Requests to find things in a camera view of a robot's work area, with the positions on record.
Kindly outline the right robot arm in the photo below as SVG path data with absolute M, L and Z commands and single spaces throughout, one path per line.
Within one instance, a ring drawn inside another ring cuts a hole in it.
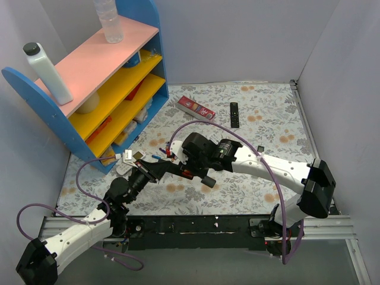
M 284 235 L 307 216 L 325 219 L 329 215 L 336 182 L 323 160 L 301 163 L 255 154 L 237 141 L 223 139 L 216 144 L 195 132 L 184 141 L 173 141 L 170 149 L 193 175 L 201 176 L 207 169 L 228 171 L 275 181 L 291 189 L 295 195 L 276 206 L 268 222 L 276 236 Z

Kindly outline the pile of small batteries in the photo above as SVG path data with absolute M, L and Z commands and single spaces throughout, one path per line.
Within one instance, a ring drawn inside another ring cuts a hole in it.
M 165 147 L 159 147 L 157 149 L 157 151 L 159 152 L 158 156 L 160 156 L 160 157 L 165 157 L 165 158 L 168 158 L 168 159 L 172 158 L 172 154 L 171 154 L 170 149 L 168 148 L 167 145 Z

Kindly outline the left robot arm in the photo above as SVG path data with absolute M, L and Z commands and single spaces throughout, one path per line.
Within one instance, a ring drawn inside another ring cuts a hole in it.
M 165 173 L 177 168 L 167 160 L 154 163 L 137 160 L 129 178 L 114 179 L 100 204 L 88 216 L 53 237 L 31 240 L 16 272 L 25 284 L 55 284 L 61 271 L 87 249 L 109 236 L 123 236 L 128 228 L 127 204 L 137 199 L 146 184 L 156 183 Z

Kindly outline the black battery cover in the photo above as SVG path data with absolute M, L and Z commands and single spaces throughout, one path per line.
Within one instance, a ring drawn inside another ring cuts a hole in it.
M 209 188 L 213 188 L 214 185 L 216 184 L 216 180 L 214 180 L 213 178 L 209 176 L 205 176 L 201 179 L 201 183 Z

